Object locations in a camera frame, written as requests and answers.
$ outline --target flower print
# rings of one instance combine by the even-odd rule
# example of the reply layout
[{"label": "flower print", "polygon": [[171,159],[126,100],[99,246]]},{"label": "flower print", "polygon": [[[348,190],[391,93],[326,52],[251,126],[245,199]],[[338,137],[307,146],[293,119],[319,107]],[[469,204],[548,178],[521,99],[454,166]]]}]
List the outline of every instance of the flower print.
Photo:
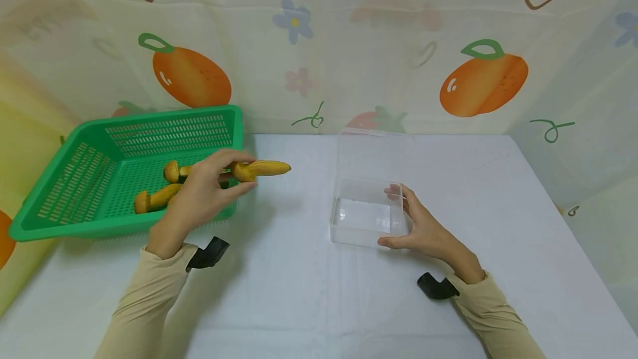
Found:
[{"label": "flower print", "polygon": [[304,6],[295,9],[291,0],[281,0],[283,14],[272,16],[272,22],[277,27],[288,30],[288,39],[291,44],[297,44],[299,35],[310,39],[314,36],[310,28],[310,11]]},{"label": "flower print", "polygon": [[630,40],[633,40],[634,48],[638,49],[638,16],[630,12],[622,12],[616,16],[616,24],[626,31],[616,40],[614,45],[617,48],[624,47]]},{"label": "flower print", "polygon": [[308,89],[312,87],[312,82],[308,80],[308,69],[305,68],[305,66],[297,72],[286,71],[284,76],[288,81],[288,83],[286,83],[286,90],[299,91],[304,98],[308,96]]}]

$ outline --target basket mesh side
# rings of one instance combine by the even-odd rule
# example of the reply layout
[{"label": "basket mesh side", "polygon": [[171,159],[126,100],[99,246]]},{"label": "basket mesh side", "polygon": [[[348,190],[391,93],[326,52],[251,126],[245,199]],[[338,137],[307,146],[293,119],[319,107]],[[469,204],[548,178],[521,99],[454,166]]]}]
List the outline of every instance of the basket mesh side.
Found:
[{"label": "basket mesh side", "polygon": [[232,145],[223,115],[150,121],[105,129],[125,158]]},{"label": "basket mesh side", "polygon": [[115,169],[112,159],[81,142],[55,178],[37,216],[55,224],[93,220]]},{"label": "basket mesh side", "polygon": [[133,215],[133,202],[138,192],[147,190],[154,193],[166,186],[163,170],[166,163],[176,159],[181,165],[192,165],[209,156],[208,152],[190,155],[175,154],[174,156],[155,156],[127,160],[118,169],[114,185],[107,193],[108,205],[100,218],[112,218]]}]

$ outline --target left hand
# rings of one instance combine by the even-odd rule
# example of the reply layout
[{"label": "left hand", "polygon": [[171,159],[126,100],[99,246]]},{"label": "left hand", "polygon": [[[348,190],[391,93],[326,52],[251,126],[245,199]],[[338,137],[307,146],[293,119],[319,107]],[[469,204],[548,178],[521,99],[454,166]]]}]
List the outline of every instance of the left hand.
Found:
[{"label": "left hand", "polygon": [[193,229],[213,219],[228,204],[255,188],[255,182],[223,189],[220,174],[233,161],[253,162],[255,157],[223,148],[197,162],[164,217],[151,228],[146,250],[160,258],[171,258]]}]

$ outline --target right hand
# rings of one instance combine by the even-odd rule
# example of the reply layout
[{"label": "right hand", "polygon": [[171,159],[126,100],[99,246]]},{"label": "right hand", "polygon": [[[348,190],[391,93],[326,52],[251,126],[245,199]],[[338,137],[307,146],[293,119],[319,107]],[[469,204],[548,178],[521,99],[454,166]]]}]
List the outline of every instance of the right hand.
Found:
[{"label": "right hand", "polygon": [[[377,243],[391,249],[413,249],[441,259],[467,284],[476,284],[485,279],[485,271],[480,266],[477,255],[448,232],[420,203],[410,188],[402,185],[402,190],[403,211],[412,218],[412,230],[406,236],[381,237]],[[386,188],[385,192],[389,198],[398,195],[398,185]]]},{"label": "right hand", "polygon": [[[412,230],[406,236],[381,237],[377,241],[379,245],[392,249],[408,248],[421,251],[429,257],[445,259],[450,249],[458,240],[432,216],[427,208],[410,188],[402,184],[403,211],[413,221]],[[398,185],[385,189],[387,195],[399,194]]]}]

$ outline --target black wrist strap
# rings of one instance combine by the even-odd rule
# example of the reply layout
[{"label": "black wrist strap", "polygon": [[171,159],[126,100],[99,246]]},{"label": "black wrist strap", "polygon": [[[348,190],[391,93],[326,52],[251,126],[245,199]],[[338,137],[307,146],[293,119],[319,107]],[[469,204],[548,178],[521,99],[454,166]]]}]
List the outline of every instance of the black wrist strap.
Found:
[{"label": "black wrist strap", "polygon": [[441,282],[438,282],[429,272],[423,274],[423,276],[416,281],[416,284],[431,300],[446,300],[453,296],[461,295],[456,287],[454,287],[454,284],[450,283],[450,280],[445,278]]},{"label": "black wrist strap", "polygon": [[193,255],[188,263],[188,268],[203,269],[215,266],[219,262],[226,249],[230,246],[227,242],[219,237],[213,237],[205,249],[197,248],[197,252]]}]

